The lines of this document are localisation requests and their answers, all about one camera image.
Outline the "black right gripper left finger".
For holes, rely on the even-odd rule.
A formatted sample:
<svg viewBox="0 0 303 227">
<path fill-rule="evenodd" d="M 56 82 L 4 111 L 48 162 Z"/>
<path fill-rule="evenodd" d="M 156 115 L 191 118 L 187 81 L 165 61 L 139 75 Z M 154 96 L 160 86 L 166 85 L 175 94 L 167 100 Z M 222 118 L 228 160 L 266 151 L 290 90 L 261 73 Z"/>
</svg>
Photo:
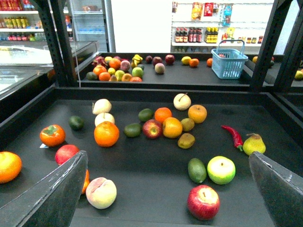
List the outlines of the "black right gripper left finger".
<svg viewBox="0 0 303 227">
<path fill-rule="evenodd" d="M 0 209 L 2 227 L 68 227 L 82 193 L 88 156 L 81 150 Z"/>
</svg>

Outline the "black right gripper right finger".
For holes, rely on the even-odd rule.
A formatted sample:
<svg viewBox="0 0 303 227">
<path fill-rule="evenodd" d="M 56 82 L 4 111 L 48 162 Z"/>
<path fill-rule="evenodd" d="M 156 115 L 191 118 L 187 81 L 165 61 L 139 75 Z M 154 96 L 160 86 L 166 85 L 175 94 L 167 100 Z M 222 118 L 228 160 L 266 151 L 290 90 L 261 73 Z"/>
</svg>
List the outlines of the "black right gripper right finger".
<svg viewBox="0 0 303 227">
<path fill-rule="evenodd" d="M 249 157 L 253 179 L 276 227 L 303 225 L 303 178 L 259 152 Z"/>
</svg>

